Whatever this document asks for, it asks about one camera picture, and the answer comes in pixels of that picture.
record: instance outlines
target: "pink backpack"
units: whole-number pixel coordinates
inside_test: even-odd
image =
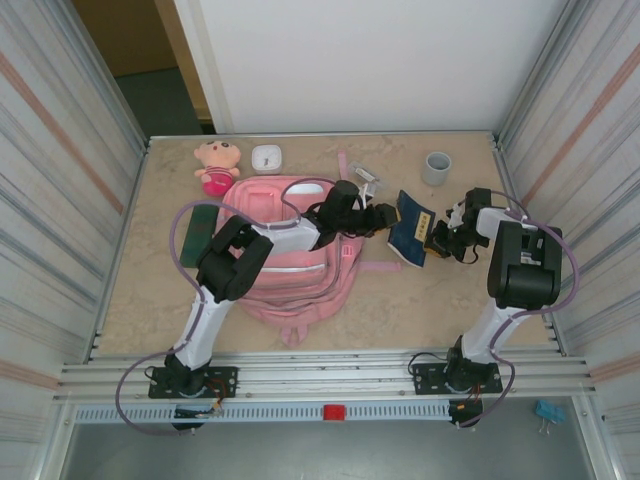
[[[239,181],[224,197],[259,222],[295,218],[280,201],[282,191],[304,177],[260,176]],[[331,185],[313,183],[316,193],[287,194],[287,200],[304,212],[325,199]],[[221,212],[219,225],[227,218]],[[238,302],[256,318],[281,327],[282,341],[294,347],[308,333],[308,325],[335,314],[346,302],[358,270],[397,271],[392,262],[359,262],[363,238],[337,235],[334,242],[313,252],[292,252],[267,259],[251,290]]]

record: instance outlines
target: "green sponge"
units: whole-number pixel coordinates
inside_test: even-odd
[[[213,205],[198,205],[191,212],[191,220],[184,237],[180,264],[184,268],[196,268],[196,261],[211,241],[216,231],[218,207]]]

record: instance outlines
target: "gray cup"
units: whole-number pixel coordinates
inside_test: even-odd
[[[431,152],[424,162],[422,181],[432,187],[442,185],[451,170],[451,158],[446,153]]]

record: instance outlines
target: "pink plush doll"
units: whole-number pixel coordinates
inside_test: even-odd
[[[240,149],[227,142],[203,143],[193,151],[204,168],[196,170],[195,176],[202,181],[202,190],[212,197],[221,197],[233,185],[234,177],[240,175],[236,165],[240,161]]]

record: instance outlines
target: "wire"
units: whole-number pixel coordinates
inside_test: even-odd
[[[216,410],[216,408],[220,408],[220,409],[222,408],[223,399],[222,399],[222,396],[216,391],[212,383],[207,383],[207,387],[209,387],[209,390],[211,390],[216,396],[216,401],[211,404],[211,409],[209,410],[210,413],[213,413]]]
[[[493,193],[494,195],[499,195],[501,197],[506,198],[507,200],[512,201],[513,203],[518,205],[518,207],[520,207],[520,210],[522,210],[522,213],[524,213],[527,217],[531,217],[531,215],[529,215],[529,211],[527,210],[527,207],[525,207],[522,204],[522,202],[520,202],[520,200],[518,200],[517,198],[514,198],[511,195],[507,195],[506,193],[501,192],[499,190],[491,190],[491,193]]]
[[[438,355],[436,355],[435,353],[431,353],[431,352],[418,352],[416,353],[413,357],[411,357],[411,360],[409,360],[409,363],[407,364],[407,371],[409,372],[409,375],[411,375],[412,377],[415,377],[415,373],[413,373],[411,371],[411,365],[413,365],[413,362],[416,361],[416,359],[422,355],[430,355],[433,358],[437,358],[438,360],[440,360],[441,362],[446,362],[447,359],[446,358],[442,358],[439,357]]]
[[[228,205],[226,203],[223,202],[219,202],[217,200],[198,200],[195,202],[190,202],[187,203],[185,206],[183,206],[178,213],[176,214],[176,216],[173,218],[173,221],[171,222],[171,230],[169,232],[169,253],[171,254],[171,260],[173,261],[173,264],[175,265],[175,267],[178,269],[178,272],[180,272],[180,275],[182,275],[185,280],[187,280],[187,282],[189,282],[189,284],[196,290],[196,292],[198,293],[198,297],[200,299],[200,305],[198,307],[198,310],[196,312],[196,316],[194,318],[193,324],[191,325],[191,328],[189,329],[189,331],[187,332],[187,335],[184,339],[184,342],[179,345],[176,348],[170,348],[169,350],[163,351],[163,352],[156,352],[156,353],[152,353],[150,355],[146,355],[144,357],[142,357],[141,359],[135,361],[129,368],[127,368],[124,373],[122,374],[122,377],[120,377],[120,380],[118,381],[118,385],[116,387],[116,394],[115,394],[115,405],[116,405],[116,410],[118,411],[118,415],[120,415],[120,418],[122,418],[122,421],[124,423],[126,423],[128,426],[130,426],[131,428],[139,431],[140,433],[145,433],[147,435],[154,435],[154,436],[161,436],[161,437],[165,437],[165,436],[170,436],[170,437],[174,437],[174,436],[181,436],[181,435],[186,435],[187,433],[189,433],[189,430],[182,430],[182,431],[167,431],[167,430],[155,430],[155,429],[151,429],[151,428],[145,428],[141,425],[138,425],[134,422],[132,422],[126,415],[124,409],[122,408],[122,404],[120,402],[121,400],[121,396],[122,396],[122,388],[124,387],[124,382],[126,381],[127,377],[131,374],[131,372],[133,372],[136,368],[138,368],[140,365],[142,365],[144,362],[148,362],[150,360],[153,360],[155,358],[158,357],[164,357],[167,355],[175,355],[176,353],[182,351],[187,344],[191,341],[191,337],[193,337],[193,334],[196,331],[196,328],[198,326],[198,324],[200,323],[200,317],[202,316],[202,311],[204,310],[204,302],[205,302],[205,296],[204,296],[204,292],[202,291],[202,289],[200,288],[200,285],[198,285],[198,283],[191,278],[191,276],[189,275],[189,273],[185,270],[185,268],[180,264],[180,260],[178,259],[178,254],[176,252],[176,244],[175,244],[175,236],[176,236],[176,229],[178,227],[178,222],[180,221],[180,219],[182,218],[182,216],[189,210],[191,210],[193,207],[196,207],[198,205],[213,205],[216,206],[218,208],[224,208],[228,211],[230,211],[231,213],[238,215],[240,217],[242,217],[243,219],[245,219],[247,222],[259,227],[259,228],[263,228],[263,229],[272,229],[272,230],[285,230],[288,228],[293,228],[296,225],[298,225],[298,223],[300,222],[301,217],[301,213],[300,210],[293,205],[292,203],[288,202],[287,200],[285,200],[285,195],[287,194],[287,192],[289,191],[289,189],[291,187],[293,187],[294,185],[299,185],[301,183],[306,183],[306,182],[326,182],[329,183],[331,185],[335,185],[335,181],[333,180],[329,180],[326,178],[320,178],[320,177],[308,177],[308,178],[302,178],[300,180],[296,180],[295,182],[290,183],[283,191],[282,194],[280,196],[280,199],[282,201],[282,203],[284,205],[289,206],[290,208],[292,208],[297,215],[296,220],[294,220],[291,223],[288,224],[280,224],[280,225],[272,225],[270,226],[269,224],[263,224],[260,223],[256,220],[254,220],[253,218],[249,217],[248,215],[245,215],[244,213],[242,213],[240,210],[238,210],[237,208]]]
[[[215,386],[213,385],[213,382],[216,382],[220,385],[220,392],[221,392],[221,398],[220,400],[224,400],[225,398],[228,397],[227,395],[227,386],[224,384],[224,382],[222,380],[220,380],[219,378],[210,378],[209,379],[209,388],[214,392],[217,393],[215,390]]]
[[[460,262],[463,265],[473,265],[474,263],[476,263],[478,261],[478,259],[480,258],[480,256],[478,255],[478,252],[476,252],[476,248],[478,248],[478,244],[476,243],[473,246],[473,255],[475,256],[475,258],[473,260],[471,260],[470,262]]]
[[[467,403],[469,399],[473,397],[473,394],[476,393],[476,387],[479,387],[479,385],[474,385],[473,387],[471,387],[471,393],[469,393],[469,396],[462,401],[463,404]]]
[[[476,390],[476,399],[473,401],[474,405],[478,403],[478,400],[480,400],[480,397],[482,396],[481,394],[482,394],[482,387],[480,386],[480,384],[478,384],[478,388]]]
[[[534,310],[534,311],[522,310],[520,312],[517,312],[514,315],[512,315],[511,317],[509,317],[500,326],[500,328],[496,331],[496,333],[491,338],[491,342],[489,343],[489,352],[491,353],[491,356],[496,361],[498,361],[500,363],[503,363],[503,364],[505,364],[505,365],[507,365],[509,367],[509,369],[511,370],[511,374],[509,376],[509,382],[507,383],[507,386],[505,387],[505,389],[502,391],[502,394],[493,403],[493,405],[491,405],[489,408],[487,408],[484,412],[482,412],[479,415],[476,415],[475,417],[473,417],[471,420],[467,420],[466,422],[461,423],[460,424],[461,428],[469,427],[471,425],[474,425],[480,419],[490,415],[491,412],[493,412],[504,401],[504,399],[507,396],[507,394],[509,393],[509,391],[511,391],[511,387],[513,387],[513,382],[515,381],[515,378],[516,378],[516,367],[509,360],[505,360],[504,358],[500,357],[496,353],[496,348],[495,348],[498,339],[504,333],[504,331],[507,328],[509,328],[509,326],[517,318],[524,317],[524,316],[531,316],[531,315],[544,315],[545,313],[555,312],[557,310],[560,310],[560,309],[566,307],[567,305],[569,305],[573,301],[573,299],[575,298],[576,294],[578,293],[578,289],[580,288],[580,267],[578,266],[578,260],[576,259],[575,255],[573,254],[573,251],[571,250],[571,247],[569,247],[569,245],[567,245],[567,243],[562,239],[562,237],[560,237],[560,235],[558,235],[556,232],[554,232],[547,225],[544,225],[542,223],[538,223],[538,222],[536,222],[534,220],[531,220],[531,219],[529,219],[527,217],[523,217],[522,215],[514,212],[513,210],[506,209],[505,213],[509,217],[513,218],[516,221],[519,221],[519,222],[522,222],[522,223],[526,223],[528,225],[533,225],[534,227],[539,228],[540,230],[542,230],[545,233],[547,233],[553,240],[558,242],[560,247],[562,247],[562,249],[567,254],[567,258],[569,259],[569,263],[571,263],[571,269],[573,270],[573,286],[571,287],[571,291],[569,292],[569,295],[567,295],[567,297],[564,300],[562,300],[560,303],[558,303],[556,305],[553,305],[553,306],[550,306],[550,307],[541,308],[539,310]]]
[[[152,365],[149,365],[147,368],[144,369],[144,376],[147,377],[149,380],[153,380],[153,377],[151,375],[149,375],[147,372],[149,371],[149,369],[153,370],[155,367]]]

